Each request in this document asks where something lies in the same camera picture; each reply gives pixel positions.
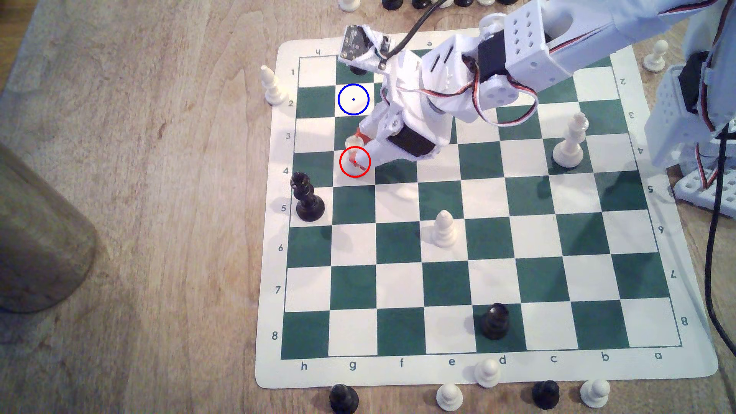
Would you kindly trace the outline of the white gripper with motor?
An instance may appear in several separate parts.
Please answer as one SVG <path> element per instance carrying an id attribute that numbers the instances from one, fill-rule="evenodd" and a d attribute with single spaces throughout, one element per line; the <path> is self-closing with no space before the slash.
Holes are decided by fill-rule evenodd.
<path id="1" fill-rule="evenodd" d="M 478 37 L 455 34 L 419 57 L 404 49 L 386 62 L 380 108 L 351 138 L 351 172 L 433 158 L 449 144 L 453 117 L 472 121 Z"/>

